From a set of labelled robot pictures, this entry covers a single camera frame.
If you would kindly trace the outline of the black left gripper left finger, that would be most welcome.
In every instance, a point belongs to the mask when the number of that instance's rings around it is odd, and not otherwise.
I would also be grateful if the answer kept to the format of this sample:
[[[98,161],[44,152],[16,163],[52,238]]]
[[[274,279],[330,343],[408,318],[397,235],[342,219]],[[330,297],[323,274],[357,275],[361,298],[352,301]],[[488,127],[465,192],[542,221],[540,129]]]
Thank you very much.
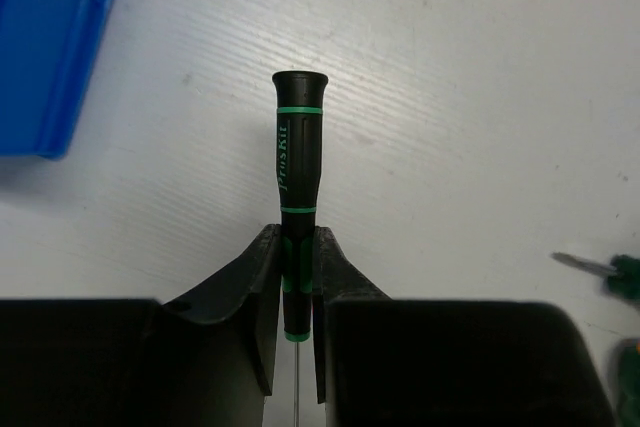
[[[280,230],[175,299],[1,304],[5,426],[259,426],[273,391]]]

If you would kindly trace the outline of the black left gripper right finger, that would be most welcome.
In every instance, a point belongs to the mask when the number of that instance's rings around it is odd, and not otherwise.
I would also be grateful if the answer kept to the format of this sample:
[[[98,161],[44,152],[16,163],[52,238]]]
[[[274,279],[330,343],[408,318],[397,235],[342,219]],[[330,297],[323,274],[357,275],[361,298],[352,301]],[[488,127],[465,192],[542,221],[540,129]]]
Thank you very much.
[[[312,247],[317,400],[330,426],[611,426],[586,343],[540,302],[394,300],[326,227]]]

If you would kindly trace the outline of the green stubby flathead screwdriver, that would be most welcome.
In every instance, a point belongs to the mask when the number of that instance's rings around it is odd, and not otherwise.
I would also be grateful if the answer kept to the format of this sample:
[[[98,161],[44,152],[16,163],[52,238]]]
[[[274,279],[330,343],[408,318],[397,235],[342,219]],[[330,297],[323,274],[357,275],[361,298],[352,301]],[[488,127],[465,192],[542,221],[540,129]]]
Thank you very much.
[[[604,279],[606,290],[628,301],[639,301],[639,259],[629,255],[615,255],[608,263],[584,257],[554,252],[557,262]]]

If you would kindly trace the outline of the black green precision screwdriver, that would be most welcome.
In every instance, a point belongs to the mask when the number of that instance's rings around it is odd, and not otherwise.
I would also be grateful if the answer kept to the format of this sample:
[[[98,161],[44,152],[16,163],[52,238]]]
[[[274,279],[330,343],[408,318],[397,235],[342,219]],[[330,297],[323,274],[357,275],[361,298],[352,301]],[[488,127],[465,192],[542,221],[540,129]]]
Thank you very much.
[[[280,71],[276,89],[276,180],[281,214],[285,338],[294,348],[293,424],[300,424],[300,345],[311,335],[312,245],[322,167],[323,98],[328,77]]]

